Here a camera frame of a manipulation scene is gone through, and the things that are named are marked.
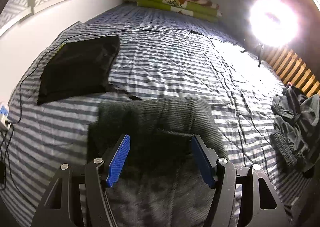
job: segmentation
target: mattress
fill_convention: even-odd
[[[15,125],[8,152],[15,183],[33,206],[9,176],[6,190],[0,192],[21,226],[30,226],[34,207],[61,164],[86,163],[88,125],[97,120],[98,103],[130,101],[126,95],[104,93],[36,105],[41,73],[54,55],[51,50],[62,42],[108,34],[119,35],[121,42],[109,76],[111,83],[141,99],[196,96],[206,100],[229,160],[240,166],[260,164],[283,203],[291,205],[300,197],[309,180],[296,171],[286,173],[279,152],[270,143],[271,102],[284,87],[270,66],[262,61],[258,68],[257,58],[241,53],[243,48],[218,24],[123,4],[61,32],[25,74],[36,69],[22,83],[22,119]],[[19,88],[12,94],[9,117],[14,121],[20,117]],[[241,186],[237,186],[234,226],[240,201]],[[192,225],[202,224],[205,216],[206,212],[200,213]]]

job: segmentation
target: wooden slat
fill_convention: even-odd
[[[302,72],[306,69],[306,64],[303,63],[302,66],[300,67],[300,70],[298,71],[298,73],[294,76],[294,78],[291,80],[291,84],[295,84],[296,81],[298,80],[298,78],[301,76]]]
[[[297,54],[294,54],[289,62],[289,64],[284,68],[284,71],[281,73],[280,75],[280,79],[282,80],[284,78],[284,76],[287,74],[288,70],[291,68],[292,64],[294,63],[294,61],[296,60],[296,58],[298,57]]]
[[[281,65],[279,66],[279,68],[278,68],[277,71],[276,71],[276,74],[277,74],[277,75],[280,75],[281,70],[283,69],[284,65],[287,63],[287,61],[288,61],[289,58],[291,57],[292,52],[293,52],[293,50],[290,50],[290,51],[288,52],[287,56],[285,57],[285,59],[283,60],[283,62],[281,63]]]
[[[287,84],[287,83],[288,83],[288,81],[290,80],[290,78],[292,77],[292,75],[297,71],[297,69],[298,69],[298,67],[300,66],[301,62],[302,62],[302,59],[298,59],[298,60],[296,61],[296,64],[294,65],[294,67],[292,68],[292,70],[289,72],[289,74],[286,76],[286,78],[284,79],[284,81],[283,81],[284,84]]]
[[[310,77],[310,79],[308,80],[308,82],[304,85],[304,87],[301,89],[302,92],[307,91],[307,89],[310,87],[310,85],[312,84],[312,82],[316,79],[315,75],[312,75]]]
[[[303,82],[307,79],[308,75],[311,73],[311,70],[308,69],[305,74],[303,75],[302,79],[299,81],[299,83],[297,83],[296,87],[300,89],[301,85],[303,84]]]
[[[270,54],[270,51],[271,51],[271,47],[269,46],[264,46],[263,48],[263,52],[262,52],[262,59],[263,60],[266,60],[266,58],[268,57],[268,55]]]
[[[317,90],[318,86],[320,85],[319,81],[317,81],[313,87],[310,89],[310,91],[307,93],[307,97],[310,97],[314,94],[314,92]]]
[[[280,54],[281,51],[282,47],[279,47],[269,63],[270,66],[273,66],[275,64],[275,62],[277,61],[277,56]]]
[[[277,48],[272,48],[270,53],[266,57],[266,62],[270,63],[271,59],[274,57],[275,52],[277,51]]]
[[[287,48],[284,48],[284,50],[282,51],[280,57],[277,59],[276,63],[273,65],[272,69],[274,71],[276,71],[277,67],[282,62],[282,59],[284,58],[284,55],[287,53],[287,50],[288,50]]]

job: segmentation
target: blue gripper pad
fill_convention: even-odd
[[[130,137],[126,134],[109,164],[109,174],[106,180],[107,187],[112,187],[118,181],[129,150]]]
[[[201,176],[203,181],[208,184],[210,188],[214,188],[215,185],[215,179],[213,178],[212,173],[214,172],[214,168],[211,162],[210,163],[210,153],[209,150],[207,149],[206,151],[203,150],[201,147],[200,143],[198,142],[196,137],[192,137],[191,139],[191,149],[192,149],[192,154],[193,157],[198,165],[198,168],[200,170]]]

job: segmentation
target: wire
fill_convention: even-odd
[[[0,191],[4,191],[5,189],[6,189],[6,187],[7,187],[7,173],[6,173],[6,166],[5,166],[5,160],[6,160],[6,155],[7,155],[7,152],[8,152],[8,147],[9,147],[9,144],[10,144],[10,142],[11,142],[11,139],[12,139],[12,136],[13,136],[13,132],[14,132],[14,127],[13,127],[13,125],[12,125],[12,133],[11,133],[11,136],[10,136],[10,138],[9,138],[9,141],[8,141],[8,144],[6,144],[6,142],[5,142],[5,138],[2,140],[2,143],[1,143],[1,145],[3,144],[3,142],[4,142],[4,144],[5,144],[5,152],[4,152],[4,161],[3,161],[3,163],[4,163],[4,187],[3,188],[1,188],[0,189]]]
[[[2,147],[2,144],[3,144],[3,142],[4,142],[4,139],[7,137],[7,133],[8,133],[8,131],[5,132],[5,135],[3,136],[3,140],[2,140],[2,142],[1,142],[1,144],[0,144],[0,161],[2,161],[1,147]]]
[[[13,177],[12,177],[12,171],[11,171],[11,164],[10,164],[10,157],[9,157],[9,151],[8,151],[8,148],[9,148],[9,145],[10,145],[10,142],[11,142],[11,139],[12,139],[12,136],[13,136],[13,133],[14,133],[14,126],[13,124],[11,124],[11,127],[12,127],[12,133],[11,133],[11,136],[9,138],[9,141],[8,143],[5,142],[5,137],[7,136],[7,132],[5,133],[4,135],[4,138],[2,140],[2,143],[1,145],[3,144],[3,142],[5,143],[5,146],[6,146],[6,149],[5,149],[5,152],[4,152],[4,187],[0,189],[0,191],[4,191],[7,187],[7,177],[6,177],[6,157],[8,157],[8,166],[9,166],[9,174],[10,174],[10,177],[11,177],[11,180],[12,180],[12,183],[13,185],[15,186],[15,188],[17,189],[17,191],[20,193],[20,195],[25,199],[26,202],[28,202],[28,204],[30,204],[34,209],[36,209],[36,207],[30,202],[30,200],[21,192],[21,190],[17,187]]]
[[[113,33],[118,33],[118,32],[122,32],[122,31],[168,32],[169,30],[183,30],[183,31],[189,31],[189,32],[190,32],[190,30],[187,30],[187,29],[176,29],[176,28],[170,28],[170,29],[165,30],[165,31],[159,31],[159,30],[144,30],[144,29],[124,29],[124,30],[114,31],[114,32],[108,33],[108,34],[106,34],[106,35],[96,35],[96,34],[90,34],[90,33],[80,33],[80,34],[73,35],[73,36],[71,36],[71,37],[69,37],[69,38],[64,39],[59,45],[57,45],[57,46],[54,47],[53,49],[49,50],[48,52],[44,53],[44,54],[42,55],[42,57],[39,59],[37,65],[36,65],[36,68],[35,68],[30,74],[28,74],[28,75],[21,81],[21,83],[20,83],[20,85],[19,85],[20,117],[19,117],[19,119],[18,119],[16,122],[11,122],[11,123],[12,123],[12,124],[18,124],[18,123],[21,121],[21,119],[22,119],[21,86],[22,86],[23,82],[24,82],[29,76],[31,76],[31,75],[38,69],[38,67],[39,67],[39,65],[40,65],[40,62],[43,60],[43,58],[44,58],[48,53],[50,53],[50,52],[54,51],[55,49],[57,49],[58,47],[60,47],[61,44],[65,43],[67,40],[72,39],[72,38],[74,38],[74,37],[81,36],[81,35],[91,35],[91,36],[96,36],[96,37],[106,37],[106,36],[109,36],[109,35],[111,35],[111,34],[113,34]]]

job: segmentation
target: power cord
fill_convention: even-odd
[[[5,142],[5,138],[6,138],[7,132],[8,132],[8,131],[7,131],[7,132],[5,133],[4,138],[3,138],[2,142],[1,142],[1,145],[0,145],[0,153],[1,153],[1,155],[2,155],[1,147],[2,147],[3,143],[5,144],[5,147],[6,147],[6,148],[5,148],[5,152],[4,152],[4,156],[3,156],[4,159],[3,159],[3,161],[1,160],[1,163],[4,164],[4,186],[3,186],[3,188],[0,189],[0,191],[4,191],[4,190],[6,189],[6,187],[7,187],[6,163],[5,163],[5,162],[6,162],[6,157],[8,157],[9,174],[10,174],[10,177],[11,177],[11,180],[12,180],[13,185],[14,185],[15,188],[18,190],[18,192],[20,193],[20,195],[25,199],[25,201],[26,201],[28,204],[30,204],[34,209],[36,209],[36,207],[33,205],[33,203],[31,203],[31,201],[30,201],[30,200],[21,192],[21,190],[17,187],[17,185],[16,185],[16,183],[15,183],[15,181],[14,181],[14,179],[13,179],[13,176],[12,176],[8,147],[9,147],[9,145],[10,145],[10,142],[11,142],[11,139],[12,139],[12,136],[13,136],[13,133],[14,133],[14,126],[13,126],[13,124],[11,124],[10,128],[12,128],[12,133],[11,133],[11,135],[10,135],[10,138],[9,138],[9,140],[8,140],[8,143]]]
[[[17,185],[16,185],[16,183],[15,183],[13,177],[12,177],[12,171],[11,171],[11,165],[10,165],[10,158],[9,158],[8,147],[9,147],[9,145],[10,145],[10,142],[11,142],[11,139],[12,139],[12,136],[13,136],[13,133],[14,133],[14,125],[15,125],[15,124],[18,124],[18,123],[21,121],[21,119],[22,119],[21,86],[22,86],[23,82],[24,82],[28,77],[30,77],[30,76],[38,69],[41,61],[43,60],[44,57],[47,56],[48,53],[50,53],[50,52],[54,51],[55,49],[57,49],[58,47],[60,47],[61,44],[65,43],[67,40],[72,39],[72,38],[74,38],[74,37],[81,36],[81,35],[90,35],[90,36],[96,36],[96,37],[99,37],[99,38],[100,38],[100,37],[106,37],[106,36],[109,36],[109,35],[111,35],[111,34],[118,33],[118,32],[122,32],[122,31],[168,32],[168,31],[170,31],[170,30],[183,30],[183,31],[191,32],[191,33],[193,33],[193,34],[198,34],[198,35],[206,36],[206,35],[203,35],[202,33],[199,33],[199,32],[197,32],[197,31],[194,31],[194,30],[176,29],[176,28],[170,28],[170,29],[165,30],[165,31],[159,31],[159,30],[144,30],[144,29],[124,29],[124,30],[114,31],[114,32],[108,33],[108,34],[106,34],[106,35],[96,35],[96,34],[91,34],[91,33],[80,33],[80,34],[73,35],[73,36],[71,36],[71,37],[68,37],[68,38],[64,39],[59,45],[57,45],[56,47],[52,48],[52,49],[49,50],[48,52],[44,53],[44,54],[42,55],[42,57],[39,59],[37,65],[36,65],[36,67],[35,67],[35,69],[34,69],[31,73],[29,73],[29,74],[20,82],[20,85],[19,85],[20,116],[19,116],[19,119],[18,119],[16,122],[11,122],[11,126],[10,126],[10,127],[12,127],[12,133],[11,133],[11,135],[10,135],[10,138],[9,138],[8,143],[6,144],[6,142],[5,142],[5,138],[6,138],[7,132],[8,132],[8,131],[7,131],[7,132],[5,133],[5,135],[4,135],[4,137],[3,137],[3,140],[2,140],[2,142],[1,142],[1,144],[0,144],[1,163],[4,164],[4,186],[3,186],[2,189],[0,189],[0,191],[4,191],[4,190],[6,189],[6,187],[7,187],[7,182],[6,182],[6,164],[5,164],[5,162],[6,162],[6,157],[8,156],[9,174],[10,174],[10,177],[11,177],[11,180],[12,180],[13,185],[14,185],[15,188],[18,190],[18,192],[20,193],[20,195],[25,199],[25,201],[28,202],[34,209],[36,209],[36,207],[30,202],[30,200],[29,200],[27,197],[25,197],[24,194],[22,194],[22,192],[21,192],[20,189],[17,187]],[[2,152],[1,152],[1,147],[2,147],[3,143],[5,143],[5,147],[6,147],[6,148],[5,148],[5,152],[4,152],[4,158],[2,157]]]

